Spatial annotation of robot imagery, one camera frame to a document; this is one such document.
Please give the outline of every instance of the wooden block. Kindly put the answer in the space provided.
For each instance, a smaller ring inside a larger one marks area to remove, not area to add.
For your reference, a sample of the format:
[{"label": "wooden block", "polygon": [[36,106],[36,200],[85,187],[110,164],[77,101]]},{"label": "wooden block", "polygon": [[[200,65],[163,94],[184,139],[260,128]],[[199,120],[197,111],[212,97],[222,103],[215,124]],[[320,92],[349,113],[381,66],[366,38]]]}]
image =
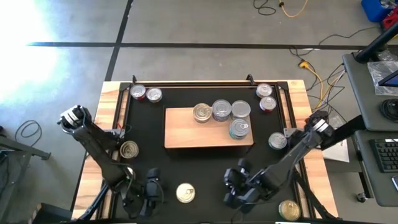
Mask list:
[{"label": "wooden block", "polygon": [[164,146],[173,149],[252,145],[251,128],[244,139],[235,140],[229,135],[230,122],[231,118],[225,122],[217,122],[210,118],[208,122],[201,124],[193,118],[193,108],[167,108]]}]

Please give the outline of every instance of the black tray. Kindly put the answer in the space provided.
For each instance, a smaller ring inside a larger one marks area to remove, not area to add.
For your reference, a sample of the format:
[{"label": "black tray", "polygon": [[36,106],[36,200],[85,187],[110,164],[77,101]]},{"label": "black tray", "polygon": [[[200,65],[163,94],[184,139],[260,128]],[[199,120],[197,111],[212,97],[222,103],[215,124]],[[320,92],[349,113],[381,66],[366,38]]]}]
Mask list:
[{"label": "black tray", "polygon": [[[132,126],[132,129],[126,134],[126,140],[133,140],[138,144],[139,155],[133,160],[122,159],[121,161],[132,164],[141,180],[144,179],[148,169],[160,168],[161,179],[165,185],[166,203],[161,205],[159,213],[151,218],[139,218],[138,221],[157,223],[230,222],[235,210],[223,203],[223,197],[227,192],[223,183],[223,175],[227,168],[237,166],[238,157],[210,156],[185,159],[170,157],[168,150],[164,148],[164,109],[194,107],[198,103],[212,105],[219,99],[227,100],[230,103],[236,100],[247,101],[251,105],[250,117],[254,145],[245,158],[252,163],[252,173],[255,173],[260,168],[275,164],[286,153],[273,150],[268,145],[268,137],[274,132],[283,133],[285,127],[279,91],[275,91],[279,90],[279,86],[276,83],[269,84],[274,89],[272,96],[278,101],[277,108],[270,114],[264,114],[260,109],[260,99],[256,96],[255,86],[217,88],[213,84],[215,88],[213,86],[162,88],[163,99],[161,102],[151,103],[147,99],[137,101],[132,98],[129,100],[126,124]],[[241,83],[228,84],[228,86],[241,85]],[[180,203],[175,196],[177,186],[184,182],[192,184],[196,190],[195,199],[187,204]],[[299,201],[295,184],[285,187],[271,202],[257,205],[251,213],[244,216],[244,221],[283,221],[278,213],[278,205],[287,199]],[[113,218],[128,217],[121,206],[120,199],[116,199],[110,215]],[[239,213],[235,216],[235,220],[238,222],[241,217],[242,215]]]}]

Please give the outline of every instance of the blue bin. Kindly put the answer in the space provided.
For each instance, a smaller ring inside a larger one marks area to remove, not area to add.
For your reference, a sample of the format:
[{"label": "blue bin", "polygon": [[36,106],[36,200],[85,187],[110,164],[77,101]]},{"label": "blue bin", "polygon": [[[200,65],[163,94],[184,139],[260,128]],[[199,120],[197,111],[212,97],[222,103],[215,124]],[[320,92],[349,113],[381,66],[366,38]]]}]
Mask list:
[{"label": "blue bin", "polygon": [[383,8],[380,0],[362,0],[361,4],[371,22],[381,22],[392,10]]}]

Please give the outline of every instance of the computer monitor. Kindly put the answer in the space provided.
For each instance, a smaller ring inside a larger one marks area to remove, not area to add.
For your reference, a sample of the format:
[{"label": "computer monitor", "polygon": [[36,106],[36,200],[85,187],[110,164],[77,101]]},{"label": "computer monitor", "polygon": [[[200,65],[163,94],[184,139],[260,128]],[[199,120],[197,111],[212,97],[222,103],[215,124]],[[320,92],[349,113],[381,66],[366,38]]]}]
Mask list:
[{"label": "computer monitor", "polygon": [[398,70],[379,81],[379,86],[398,87]]}]

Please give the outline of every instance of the tin can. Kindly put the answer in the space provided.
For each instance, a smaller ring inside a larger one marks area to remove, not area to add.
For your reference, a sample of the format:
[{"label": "tin can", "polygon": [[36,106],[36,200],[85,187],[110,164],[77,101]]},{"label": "tin can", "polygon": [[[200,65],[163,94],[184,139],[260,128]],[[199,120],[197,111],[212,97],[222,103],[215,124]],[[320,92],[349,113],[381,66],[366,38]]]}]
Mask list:
[{"label": "tin can", "polygon": [[134,141],[125,141],[121,146],[120,146],[120,156],[125,158],[125,159],[131,159],[135,158],[138,156],[138,145]]},{"label": "tin can", "polygon": [[301,211],[297,203],[292,200],[284,200],[279,204],[279,215],[287,221],[294,222],[301,216]]},{"label": "tin can", "polygon": [[233,139],[244,139],[250,132],[250,125],[245,119],[234,119],[229,124],[229,135]]},{"label": "tin can", "polygon": [[145,86],[143,85],[133,85],[130,89],[131,96],[136,100],[142,100],[145,98]]},{"label": "tin can", "polygon": [[162,90],[160,88],[150,88],[147,91],[147,98],[153,103],[157,103],[162,99]]},{"label": "tin can", "polygon": [[177,200],[182,203],[190,203],[195,198],[195,188],[191,184],[183,183],[175,191]]},{"label": "tin can", "polygon": [[282,133],[272,133],[269,136],[268,144],[275,150],[281,150],[287,145],[287,139]]},{"label": "tin can", "polygon": [[260,100],[260,108],[266,112],[272,112],[276,107],[276,100],[272,96],[265,96]]},{"label": "tin can", "polygon": [[246,119],[249,116],[250,111],[251,109],[249,103],[243,100],[237,100],[232,104],[231,116],[233,119]]},{"label": "tin can", "polygon": [[231,104],[226,100],[216,100],[211,106],[213,110],[213,118],[216,121],[223,122],[228,120],[229,115],[231,114]]},{"label": "tin can", "polygon": [[261,83],[257,86],[256,94],[260,98],[269,96],[272,94],[272,87],[266,83]]},{"label": "tin can", "polygon": [[199,103],[193,108],[193,118],[199,123],[207,122],[211,117],[211,107],[205,103]]}]

